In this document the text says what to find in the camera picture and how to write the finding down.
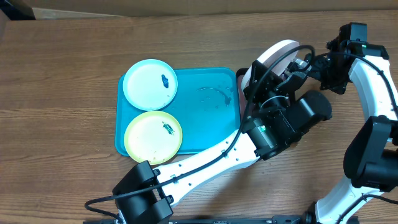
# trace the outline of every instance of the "yellow plate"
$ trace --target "yellow plate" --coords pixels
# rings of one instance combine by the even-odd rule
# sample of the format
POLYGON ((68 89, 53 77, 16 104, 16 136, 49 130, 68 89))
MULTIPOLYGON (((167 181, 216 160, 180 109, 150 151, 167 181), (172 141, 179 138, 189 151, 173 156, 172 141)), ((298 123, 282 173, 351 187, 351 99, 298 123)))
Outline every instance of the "yellow plate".
POLYGON ((180 149, 182 129, 180 123, 163 111, 149 111, 131 121, 124 133, 124 146, 137 162, 151 165, 171 159, 180 149))

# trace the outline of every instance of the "wood grain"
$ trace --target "wood grain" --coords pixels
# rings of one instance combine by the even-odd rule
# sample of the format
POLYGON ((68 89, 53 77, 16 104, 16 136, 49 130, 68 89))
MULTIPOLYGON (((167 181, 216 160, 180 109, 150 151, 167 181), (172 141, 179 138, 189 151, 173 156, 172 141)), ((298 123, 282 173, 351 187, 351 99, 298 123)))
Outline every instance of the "wood grain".
MULTIPOLYGON (((173 68, 236 71, 282 39, 326 52, 325 42, 351 21, 368 24, 368 40, 386 47, 398 81, 397 11, 8 22, 0 45, 0 222, 101 218, 83 204, 109 195, 135 164, 114 149, 118 80, 132 64, 158 58, 173 68)), ((300 92, 318 87, 309 80, 300 92)), ((364 120, 353 85, 342 96, 323 93, 332 120, 277 157, 196 190, 174 218, 300 215, 324 197, 364 120)), ((398 191, 386 197, 398 199, 398 191)), ((99 207, 116 211, 111 202, 99 207)), ((358 215, 363 223, 398 218, 397 207, 378 200, 358 215)))

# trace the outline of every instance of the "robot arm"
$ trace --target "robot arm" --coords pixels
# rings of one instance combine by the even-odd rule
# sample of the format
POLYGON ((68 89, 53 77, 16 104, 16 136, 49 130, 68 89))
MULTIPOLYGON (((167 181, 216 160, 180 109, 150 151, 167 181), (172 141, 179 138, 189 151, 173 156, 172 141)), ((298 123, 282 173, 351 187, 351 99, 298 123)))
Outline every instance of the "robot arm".
MULTIPOLYGON (((248 69, 238 71, 243 75, 248 69)), ((244 94, 250 95, 253 85, 268 68, 258 60, 251 67, 249 85, 244 94)), ((241 168, 250 166, 260 159, 269 159, 287 149, 290 144, 299 141, 309 129, 318 122, 331 118, 331 105, 319 92, 310 90, 297 101, 286 99, 301 87, 307 76, 303 73, 293 73, 287 79, 271 72, 256 94, 253 101, 257 106, 252 116, 243 121, 242 133, 236 144, 224 157, 223 155, 238 131, 232 133, 217 145, 188 159, 163 165, 152 169, 148 162, 142 162, 133 167, 130 172, 113 189, 114 195, 144 189, 174 180, 157 189, 160 200, 153 192, 146 192, 129 198, 116 199, 119 216, 126 224, 158 224, 166 222, 173 214, 172 207, 191 191, 214 178, 241 168), (203 169, 182 179, 178 176, 191 172, 198 167, 203 169)))
MULTIPOLYGON (((375 64, 375 66, 384 72, 384 75, 392 87, 394 96, 397 98, 398 93, 391 78, 389 61, 382 57, 370 55, 365 56, 365 59, 375 64)), ((382 77, 377 74, 377 71, 360 59, 355 59, 348 75, 358 91, 365 121, 368 120, 370 116, 379 115, 387 116, 387 118, 391 120, 397 120, 386 85, 382 77)))
MULTIPOLYGON (((364 24, 343 26, 339 37, 334 40, 339 44, 330 48, 332 51, 351 52, 364 56, 366 60, 384 72, 394 96, 397 97, 398 93, 389 71, 388 55, 381 46, 371 45, 372 50, 366 50, 368 43, 366 43, 366 33, 363 35, 364 28, 366 28, 364 24)), ((341 57, 334 60, 340 60, 338 63, 342 69, 339 70, 339 76, 349 78, 357 89, 366 123, 346 151, 345 176, 325 198, 315 205, 316 220, 322 224, 345 224, 371 199, 363 200, 363 195, 381 195, 391 191, 398 184, 397 153, 384 150, 387 140, 394 137, 395 121, 397 121, 384 80, 375 69, 358 58, 353 61, 341 57)), ((326 78, 325 75, 326 73, 323 73, 324 78, 321 78, 325 83, 330 83, 326 80, 333 80, 333 78, 339 80, 336 78, 337 75, 326 78)), ((338 86, 335 85, 332 88, 334 88, 332 91, 339 93, 338 86)))
POLYGON ((157 188, 160 200, 151 191, 116 198, 119 217, 125 224, 167 223, 173 214, 172 207, 178 205, 191 191, 226 172, 278 155, 290 144, 299 141, 312 126, 330 119, 331 105, 321 93, 310 90, 298 100, 295 99, 295 90, 302 86, 307 77, 321 81, 321 90, 329 89, 338 94, 343 94, 347 83, 353 82, 359 93, 366 123, 346 151, 345 176, 325 198, 315 204, 312 218, 302 218, 301 223, 312 224, 316 221, 322 224, 345 224, 366 203, 362 200, 363 195, 381 195, 398 185, 398 152, 384 150, 389 139, 398 145, 397 116, 384 80, 362 60, 341 54, 344 52, 364 57, 383 70, 392 94, 398 98, 389 72, 388 54, 383 46, 366 42, 366 25, 351 23, 341 27, 339 36, 327 45, 331 50, 328 58, 318 58, 303 72, 298 72, 301 71, 298 68, 305 67, 308 60, 297 58, 282 61, 284 64, 268 71, 267 66, 276 60, 275 55, 284 54, 278 49, 287 51, 290 45, 295 47, 298 43, 284 40, 277 45, 270 48, 271 54, 266 52, 261 55, 249 69, 237 72, 238 76, 245 74, 242 83, 245 97, 251 95, 256 82, 265 72, 269 74, 255 93, 253 103, 256 109, 252 116, 244 120, 242 134, 233 149, 224 153, 238 131, 183 161, 155 169, 147 161, 134 166, 113 189, 113 195, 127 194, 165 182, 169 184, 157 188), (202 166, 196 173, 177 178, 202 166))

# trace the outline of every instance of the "green led light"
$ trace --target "green led light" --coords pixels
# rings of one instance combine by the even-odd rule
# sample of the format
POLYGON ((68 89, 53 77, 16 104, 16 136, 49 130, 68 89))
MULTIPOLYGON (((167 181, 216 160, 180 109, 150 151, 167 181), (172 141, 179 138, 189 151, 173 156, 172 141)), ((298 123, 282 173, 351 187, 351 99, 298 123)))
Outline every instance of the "green led light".
POLYGON ((266 127, 265 127, 264 125, 263 125, 263 126, 260 126, 259 129, 260 129, 260 132, 266 131, 266 127))

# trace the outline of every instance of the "plate rim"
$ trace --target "plate rim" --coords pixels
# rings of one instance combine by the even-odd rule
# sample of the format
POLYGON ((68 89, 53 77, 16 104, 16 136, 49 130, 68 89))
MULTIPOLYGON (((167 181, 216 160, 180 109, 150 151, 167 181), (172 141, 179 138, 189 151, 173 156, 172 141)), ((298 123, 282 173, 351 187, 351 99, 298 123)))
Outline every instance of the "plate rim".
POLYGON ((178 79, 177 79, 177 74, 175 73, 174 69, 173 69, 169 64, 167 64, 166 62, 161 61, 161 60, 158 60, 158 59, 153 59, 153 58, 151 58, 151 59, 141 60, 141 61, 135 63, 134 65, 132 65, 132 66, 129 68, 129 70, 126 72, 126 74, 124 74, 124 80, 123 80, 123 94, 124 94, 124 96, 126 97, 127 101, 128 101, 131 105, 133 105, 133 106, 135 106, 136 108, 138 108, 138 109, 140 109, 140 110, 143 110, 143 111, 155 111, 155 110, 160 110, 160 109, 164 108, 165 106, 167 106, 168 104, 170 104, 171 101, 173 101, 175 95, 177 94, 177 90, 178 90, 178 79), (161 105, 160 107, 149 109, 149 108, 145 108, 145 107, 142 107, 142 106, 136 104, 136 103, 130 98, 130 96, 129 96, 128 94, 126 94, 126 93, 128 92, 128 90, 127 90, 127 82, 128 82, 128 80, 130 79, 130 77, 134 74, 134 71, 137 70, 139 67, 141 67, 141 66, 143 66, 143 65, 145 65, 145 64, 151 63, 151 62, 152 62, 152 63, 154 62, 154 63, 156 63, 156 64, 163 65, 164 67, 166 67, 168 70, 171 71, 171 74, 172 74, 172 76, 173 76, 173 78, 174 78, 174 80, 175 80, 175 89, 174 89, 173 95, 169 98, 168 102, 166 102, 165 105, 161 105))
POLYGON ((130 157, 131 159, 133 159, 134 161, 139 162, 137 157, 133 157, 133 156, 132 156, 132 154, 134 155, 132 149, 130 149, 129 147, 126 147, 126 146, 128 145, 128 144, 126 144, 126 141, 127 141, 127 139, 128 139, 127 133, 130 133, 130 130, 134 127, 134 124, 133 124, 134 121, 139 122, 140 120, 144 119, 144 118, 142 118, 142 117, 159 116, 159 115, 161 115, 161 116, 163 116, 163 117, 166 116, 166 117, 169 117, 169 118, 171 118, 172 120, 174 120, 175 123, 178 125, 177 129, 178 129, 178 132, 181 133, 181 137, 180 137, 178 146, 176 147, 176 150, 174 151, 174 153, 171 154, 170 157, 168 157, 168 158, 166 158, 164 161, 161 161, 161 162, 158 162, 158 163, 151 163, 150 161, 148 161, 149 164, 150 164, 150 165, 158 165, 158 164, 167 162, 168 160, 170 160, 171 158, 173 158, 173 156, 175 156, 175 155, 177 154, 178 150, 180 149, 181 144, 182 144, 182 139, 183 139, 183 133, 182 133, 181 124, 179 123, 179 121, 178 121, 173 115, 171 115, 171 114, 169 114, 169 113, 166 113, 166 112, 164 112, 164 111, 147 111, 147 112, 145 112, 145 113, 142 113, 142 114, 136 116, 136 117, 129 123, 129 125, 128 125, 127 128, 126 128, 126 131, 124 132, 124 141, 123 141, 123 142, 124 142, 124 147, 126 148, 126 152, 129 154, 129 157, 130 157))

